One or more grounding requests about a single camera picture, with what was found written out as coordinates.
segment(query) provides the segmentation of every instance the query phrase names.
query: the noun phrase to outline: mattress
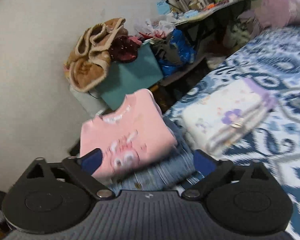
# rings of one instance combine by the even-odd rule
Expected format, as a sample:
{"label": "mattress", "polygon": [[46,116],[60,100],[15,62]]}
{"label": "mattress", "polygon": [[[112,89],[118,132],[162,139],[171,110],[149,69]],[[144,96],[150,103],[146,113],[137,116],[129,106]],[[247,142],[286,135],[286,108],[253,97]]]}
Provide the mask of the mattress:
{"label": "mattress", "polygon": [[251,160],[265,164],[293,202],[287,232],[300,239],[300,26],[263,32],[205,76],[165,115],[182,127],[185,107],[244,77],[269,90],[278,104],[224,158],[240,165]]}

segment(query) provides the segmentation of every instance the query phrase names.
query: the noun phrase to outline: jeans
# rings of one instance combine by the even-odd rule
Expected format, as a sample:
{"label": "jeans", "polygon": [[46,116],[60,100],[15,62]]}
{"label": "jeans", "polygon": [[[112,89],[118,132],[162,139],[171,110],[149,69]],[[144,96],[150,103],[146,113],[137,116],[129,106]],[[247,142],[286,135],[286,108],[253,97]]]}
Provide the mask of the jeans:
{"label": "jeans", "polygon": [[178,145],[162,161],[136,171],[119,183],[108,186],[116,195],[122,189],[162,190],[182,181],[195,171],[192,151],[183,139],[181,130],[168,117],[164,117],[163,120],[174,133]]}

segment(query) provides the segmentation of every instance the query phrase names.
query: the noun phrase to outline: pink sweatshirt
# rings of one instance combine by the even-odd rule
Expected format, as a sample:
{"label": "pink sweatshirt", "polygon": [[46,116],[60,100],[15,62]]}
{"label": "pink sweatshirt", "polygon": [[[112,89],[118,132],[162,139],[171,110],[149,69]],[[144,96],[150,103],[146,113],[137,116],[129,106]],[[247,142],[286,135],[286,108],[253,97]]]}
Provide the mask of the pink sweatshirt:
{"label": "pink sweatshirt", "polygon": [[92,175],[96,179],[146,166],[177,145],[148,89],[126,95],[114,113],[85,122],[80,140],[80,157],[95,148],[102,150],[102,163]]}

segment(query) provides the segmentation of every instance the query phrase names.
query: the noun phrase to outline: teal box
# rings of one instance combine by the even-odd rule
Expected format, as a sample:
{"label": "teal box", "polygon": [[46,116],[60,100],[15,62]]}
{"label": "teal box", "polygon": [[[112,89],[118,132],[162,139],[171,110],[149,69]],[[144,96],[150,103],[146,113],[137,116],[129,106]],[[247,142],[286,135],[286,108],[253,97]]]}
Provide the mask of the teal box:
{"label": "teal box", "polygon": [[131,63],[113,62],[106,79],[97,87],[102,99],[116,110],[126,94],[149,88],[163,78],[149,43],[138,49],[138,57]]}

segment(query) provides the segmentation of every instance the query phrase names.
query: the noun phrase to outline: blue and white patterned bedsheet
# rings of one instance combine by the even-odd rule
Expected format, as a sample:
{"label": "blue and white patterned bedsheet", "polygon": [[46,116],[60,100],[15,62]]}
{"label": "blue and white patterned bedsheet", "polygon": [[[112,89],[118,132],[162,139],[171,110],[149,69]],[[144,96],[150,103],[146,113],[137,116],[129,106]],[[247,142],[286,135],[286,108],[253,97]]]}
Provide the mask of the blue and white patterned bedsheet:
{"label": "blue and white patterned bedsheet", "polygon": [[224,154],[237,164],[260,160],[289,194],[287,228],[300,239],[300,27],[268,30],[204,77],[166,115],[182,126],[185,107],[236,79],[251,77],[277,97],[273,112]]}

